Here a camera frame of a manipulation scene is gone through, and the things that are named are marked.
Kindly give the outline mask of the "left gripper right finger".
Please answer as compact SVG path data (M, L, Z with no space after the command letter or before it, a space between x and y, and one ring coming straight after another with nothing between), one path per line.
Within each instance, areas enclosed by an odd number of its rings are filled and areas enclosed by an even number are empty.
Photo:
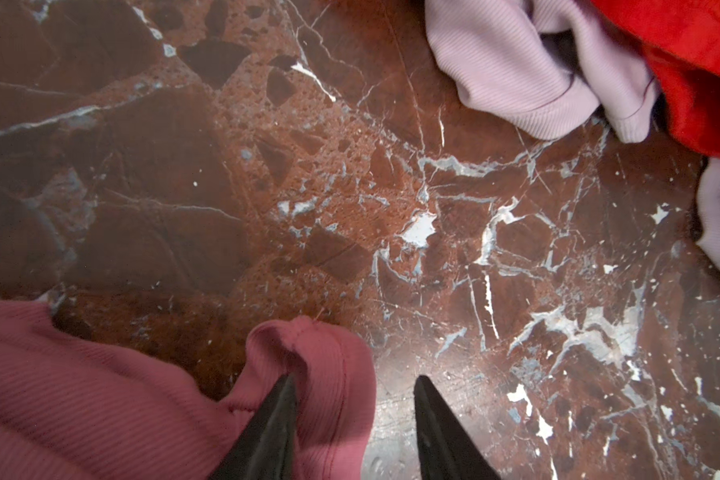
M422 479L501 479L428 376L416 379L414 404Z

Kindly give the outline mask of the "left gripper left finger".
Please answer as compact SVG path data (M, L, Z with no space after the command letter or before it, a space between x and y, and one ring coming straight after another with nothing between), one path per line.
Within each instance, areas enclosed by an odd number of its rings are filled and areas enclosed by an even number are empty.
M296 388L282 375L209 479L292 478L297 418Z

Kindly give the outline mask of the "dark pink ribbed cloth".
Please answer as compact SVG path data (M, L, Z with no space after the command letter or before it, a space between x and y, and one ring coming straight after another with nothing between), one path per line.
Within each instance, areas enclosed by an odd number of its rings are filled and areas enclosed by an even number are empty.
M294 477L359 478L376 403L366 343L298 317L258 325L245 349L214 401L173 364L56 329L44 302L0 301L0 479L204 479L283 375Z

